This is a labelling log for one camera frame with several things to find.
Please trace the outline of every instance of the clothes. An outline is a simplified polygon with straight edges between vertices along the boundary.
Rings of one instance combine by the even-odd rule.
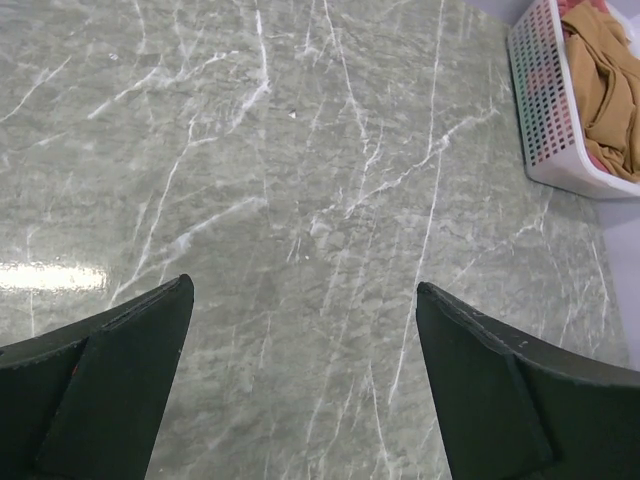
[[[586,0],[558,0],[558,11],[560,12],[560,16],[564,17],[564,15],[569,12],[573,7],[577,7],[582,2]],[[600,10],[602,13],[609,13],[609,9],[607,8],[607,2],[605,0],[590,0],[591,5]]]
[[[640,182],[640,60],[622,26],[583,2],[563,18],[567,56],[587,149],[607,170]]]

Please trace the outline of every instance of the gray marble table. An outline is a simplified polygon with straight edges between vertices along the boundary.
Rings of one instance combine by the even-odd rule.
[[[149,479],[449,478],[417,282],[627,363],[505,35],[459,0],[4,2],[0,344],[187,272]]]

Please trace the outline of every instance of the red cloth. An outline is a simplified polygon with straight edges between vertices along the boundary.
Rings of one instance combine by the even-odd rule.
[[[558,0],[558,10],[560,11],[560,16],[563,17],[565,13],[571,10],[573,7],[577,7],[582,2],[587,0]],[[607,8],[607,2],[605,0],[588,0],[591,2],[591,5],[594,8],[597,8],[602,13],[609,13],[609,9]]]

